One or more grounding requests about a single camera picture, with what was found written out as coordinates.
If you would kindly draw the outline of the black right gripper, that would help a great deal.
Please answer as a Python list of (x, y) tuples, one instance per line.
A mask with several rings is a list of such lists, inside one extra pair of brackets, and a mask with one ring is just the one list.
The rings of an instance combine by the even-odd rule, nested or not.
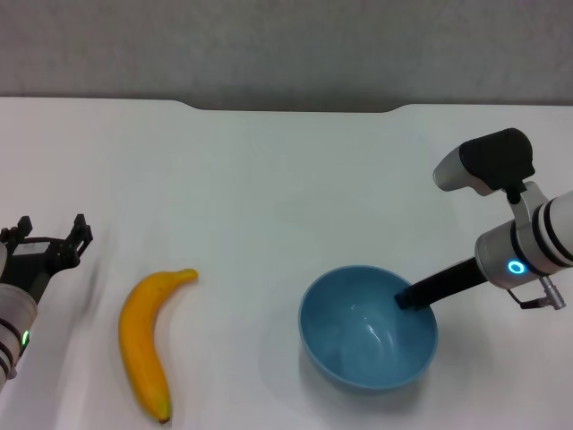
[(418, 310), (484, 282), (485, 277), (473, 257), (412, 284), (394, 298), (400, 309)]

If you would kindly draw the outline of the yellow banana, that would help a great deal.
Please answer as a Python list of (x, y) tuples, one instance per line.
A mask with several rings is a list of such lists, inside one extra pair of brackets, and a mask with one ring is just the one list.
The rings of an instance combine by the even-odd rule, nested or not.
[(155, 347), (155, 322), (177, 289), (197, 278), (194, 269), (152, 273), (135, 285), (119, 314), (118, 344), (127, 379), (141, 409), (161, 425), (172, 418), (172, 402)]

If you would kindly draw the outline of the blue plastic bowl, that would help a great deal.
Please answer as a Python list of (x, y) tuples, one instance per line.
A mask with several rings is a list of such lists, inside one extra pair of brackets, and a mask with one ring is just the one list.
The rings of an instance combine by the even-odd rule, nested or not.
[(305, 291), (298, 329), (304, 354), (329, 382), (379, 394), (417, 381), (438, 347), (431, 309), (402, 310), (409, 282), (391, 271), (351, 265), (328, 271)]

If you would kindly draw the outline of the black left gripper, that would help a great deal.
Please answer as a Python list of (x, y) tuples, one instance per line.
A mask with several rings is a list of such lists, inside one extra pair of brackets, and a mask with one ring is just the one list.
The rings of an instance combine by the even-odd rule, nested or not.
[(40, 237), (22, 242), (31, 230), (29, 216), (22, 216), (14, 227), (0, 230), (0, 242), (8, 251), (0, 283), (28, 293), (38, 304), (53, 276), (79, 265), (79, 254), (87, 249), (93, 235), (83, 214), (74, 219), (66, 240)]

